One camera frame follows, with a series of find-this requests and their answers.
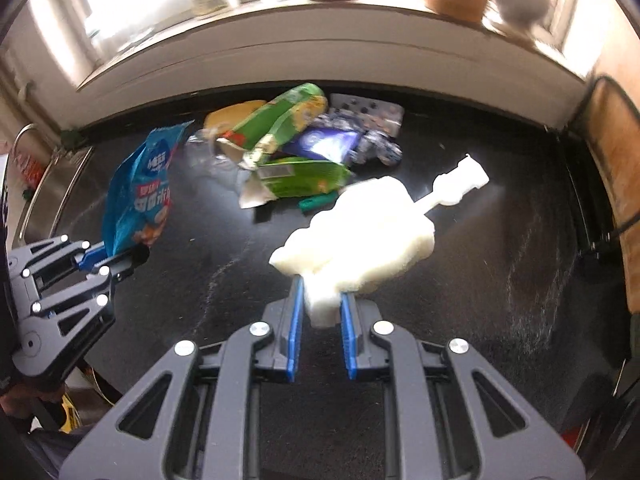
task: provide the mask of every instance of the blue gripper pad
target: blue gripper pad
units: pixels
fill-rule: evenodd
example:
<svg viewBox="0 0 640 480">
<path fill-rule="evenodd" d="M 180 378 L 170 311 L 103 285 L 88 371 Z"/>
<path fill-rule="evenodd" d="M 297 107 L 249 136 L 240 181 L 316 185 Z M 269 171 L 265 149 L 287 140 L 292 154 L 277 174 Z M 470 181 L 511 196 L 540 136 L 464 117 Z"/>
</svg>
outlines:
<svg viewBox="0 0 640 480">
<path fill-rule="evenodd" d="M 342 295 L 340 302 L 340 330 L 342 332 L 342 350 L 344 351 L 344 365 L 351 380 L 356 378 L 358 367 L 356 364 L 357 341 L 355 330 L 353 329 L 353 319 L 349 306 L 349 297 L 347 294 Z"/>
<path fill-rule="evenodd" d="M 293 382 L 298 371 L 298 357 L 300 355 L 300 338 L 302 336 L 303 308 L 305 305 L 305 285 L 302 279 L 298 280 L 298 290 L 291 313 L 291 325 L 289 338 L 287 339 L 287 377 Z"/>
<path fill-rule="evenodd" d="M 90 272 L 95 264 L 107 259 L 107 257 L 107 249 L 104 247 L 104 242 L 95 244 L 84 253 L 82 260 L 78 262 L 78 269 Z"/>
</svg>

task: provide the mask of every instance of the snack package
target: snack package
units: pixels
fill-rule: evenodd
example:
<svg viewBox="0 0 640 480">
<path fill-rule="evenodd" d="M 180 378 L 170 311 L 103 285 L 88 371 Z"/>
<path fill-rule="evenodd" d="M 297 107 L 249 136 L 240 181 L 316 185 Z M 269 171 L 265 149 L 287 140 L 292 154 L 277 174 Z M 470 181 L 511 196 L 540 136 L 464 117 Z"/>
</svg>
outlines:
<svg viewBox="0 0 640 480">
<path fill-rule="evenodd" d="M 364 164 L 373 158 L 377 158 L 385 166 L 395 166 L 402 160 L 402 150 L 392 137 L 377 130 L 369 130 L 351 153 L 351 162 Z"/>
<path fill-rule="evenodd" d="M 209 137 L 217 139 L 265 104 L 267 101 L 255 100 L 220 108 L 207 115 L 202 129 L 209 132 Z"/>
<path fill-rule="evenodd" d="M 311 122 L 326 109 L 324 96 L 311 95 L 294 104 L 274 123 L 269 132 L 261 138 L 250 152 L 242 156 L 241 166 L 246 170 L 255 170 L 269 160 L 276 150 L 306 129 Z"/>
<path fill-rule="evenodd" d="M 367 131 L 364 121 L 359 115 L 349 111 L 331 108 L 327 113 L 320 114 L 311 121 L 311 128 L 333 128 L 334 130 L 353 130 L 359 134 Z"/>
<path fill-rule="evenodd" d="M 281 146 L 280 151 L 289 155 L 345 164 L 359 140 L 360 134 L 354 130 L 310 127 Z"/>
<path fill-rule="evenodd" d="M 284 92 L 284 94 L 258 108 L 244 121 L 236 124 L 231 130 L 218 138 L 221 149 L 228 158 L 237 164 L 242 160 L 245 152 L 252 150 L 270 132 L 274 123 L 285 112 L 294 105 L 307 101 L 312 96 L 324 98 L 322 90 L 313 83 L 304 83 Z"/>
<path fill-rule="evenodd" d="M 313 196 L 345 186 L 351 172 L 328 160 L 290 156 L 272 160 L 252 171 L 240 195 L 242 209 L 277 198 Z"/>
<path fill-rule="evenodd" d="M 152 130 L 113 174 L 102 220 L 108 256 L 158 240 L 171 203 L 167 169 L 182 133 L 192 122 Z"/>
<path fill-rule="evenodd" d="M 347 94 L 331 94 L 330 99 L 332 110 L 359 117 L 366 130 L 379 130 L 391 137 L 400 133 L 404 115 L 404 108 L 400 105 Z"/>
</svg>

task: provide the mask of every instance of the person's hand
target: person's hand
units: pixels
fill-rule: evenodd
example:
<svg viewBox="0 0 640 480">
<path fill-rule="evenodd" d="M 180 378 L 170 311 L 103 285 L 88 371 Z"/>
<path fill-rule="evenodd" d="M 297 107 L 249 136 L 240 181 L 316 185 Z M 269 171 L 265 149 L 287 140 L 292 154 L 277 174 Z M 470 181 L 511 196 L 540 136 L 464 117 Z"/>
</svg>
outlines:
<svg viewBox="0 0 640 480">
<path fill-rule="evenodd" d="M 64 384 L 54 392 L 40 392 L 28 384 L 19 383 L 0 397 L 0 406 L 2 406 L 5 415 L 15 418 L 29 418 L 33 415 L 31 399 L 40 399 L 45 402 L 60 402 L 64 393 Z"/>
</svg>

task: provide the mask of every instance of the green snack bag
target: green snack bag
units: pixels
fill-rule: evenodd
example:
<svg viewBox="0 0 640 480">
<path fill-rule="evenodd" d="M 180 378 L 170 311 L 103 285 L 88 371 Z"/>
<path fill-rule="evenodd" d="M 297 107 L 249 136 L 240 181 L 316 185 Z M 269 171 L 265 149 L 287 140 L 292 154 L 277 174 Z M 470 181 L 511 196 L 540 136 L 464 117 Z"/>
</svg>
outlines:
<svg viewBox="0 0 640 480">
<path fill-rule="evenodd" d="M 328 160 L 291 156 L 259 166 L 244 184 L 240 207 L 256 207 L 270 200 L 313 196 L 345 186 L 351 172 Z"/>
<path fill-rule="evenodd" d="M 282 114 L 312 96 L 324 97 L 322 90 L 313 83 L 304 83 L 284 92 L 218 138 L 220 147 L 231 160 L 240 162 L 244 152 L 252 150 Z"/>
<path fill-rule="evenodd" d="M 311 121 L 325 110 L 324 96 L 312 95 L 293 105 L 273 123 L 269 133 L 261 138 L 250 152 L 242 156 L 242 167 L 254 170 L 260 164 L 264 164 L 272 153 L 305 130 Z"/>
</svg>

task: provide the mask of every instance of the plastic packaging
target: plastic packaging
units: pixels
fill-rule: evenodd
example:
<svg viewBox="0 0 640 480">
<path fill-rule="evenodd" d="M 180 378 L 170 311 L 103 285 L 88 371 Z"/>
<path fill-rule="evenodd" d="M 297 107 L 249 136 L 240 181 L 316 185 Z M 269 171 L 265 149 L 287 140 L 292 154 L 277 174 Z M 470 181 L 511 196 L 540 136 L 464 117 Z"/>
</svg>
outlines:
<svg viewBox="0 0 640 480">
<path fill-rule="evenodd" d="M 263 137 L 269 133 L 273 133 L 271 129 L 285 112 L 295 105 L 302 104 L 315 96 L 321 96 L 324 99 L 322 90 L 313 83 L 304 83 L 296 86 L 258 108 L 244 121 L 236 124 L 236 126 L 228 132 L 225 132 L 218 138 L 217 142 L 225 152 L 225 155 L 232 161 L 238 163 L 247 151 L 254 149 L 256 144 L 263 140 Z M 287 142 L 291 137 L 281 140 L 279 145 L 284 144 L 284 142 Z"/>
<path fill-rule="evenodd" d="M 160 236 L 171 203 L 168 168 L 185 128 L 193 121 L 156 128 L 115 171 L 102 220 L 108 256 Z"/>
<path fill-rule="evenodd" d="M 196 176 L 212 178 L 227 189 L 239 192 L 239 168 L 226 158 L 215 139 L 212 130 L 198 130 L 184 143 L 184 158 Z"/>
<path fill-rule="evenodd" d="M 217 139 L 265 104 L 267 101 L 255 100 L 220 108 L 207 115 L 204 119 L 204 129 L 209 130 Z"/>
<path fill-rule="evenodd" d="M 348 94 L 331 94 L 329 98 L 332 110 L 358 117 L 365 130 L 379 130 L 391 137 L 400 133 L 404 116 L 404 108 L 400 105 Z"/>
<path fill-rule="evenodd" d="M 334 108 L 332 108 L 329 113 L 318 115 L 318 117 L 311 122 L 309 127 L 333 128 L 335 130 L 343 131 L 353 130 L 359 134 L 363 134 L 367 131 L 360 116 L 349 112 L 343 113 L 342 110 L 335 110 Z"/>
<path fill-rule="evenodd" d="M 364 164 L 373 158 L 377 158 L 385 166 L 395 166 L 402 160 L 402 151 L 387 134 L 371 130 L 362 136 L 351 153 L 351 162 Z"/>
<path fill-rule="evenodd" d="M 289 155 L 344 164 L 359 139 L 360 134 L 354 130 L 311 127 L 281 146 L 280 151 Z"/>
<path fill-rule="evenodd" d="M 425 213 L 436 204 L 453 205 L 489 181 L 470 156 L 439 175 L 434 191 L 414 203 L 404 185 L 389 176 L 349 186 L 330 211 L 316 214 L 308 228 L 294 231 L 269 263 L 305 280 L 305 305 L 311 324 L 339 322 L 342 292 L 370 292 L 407 272 L 434 247 L 433 223 Z M 357 239 L 347 226 L 357 226 Z"/>
<path fill-rule="evenodd" d="M 322 95 L 309 95 L 284 112 L 253 147 L 242 156 L 242 167 L 254 170 L 264 164 L 270 155 L 306 129 L 311 122 L 326 110 L 326 98 Z"/>
<path fill-rule="evenodd" d="M 240 207 L 262 205 L 270 200 L 329 193 L 347 184 L 351 172 L 328 160 L 290 156 L 259 166 L 245 181 Z"/>
</svg>

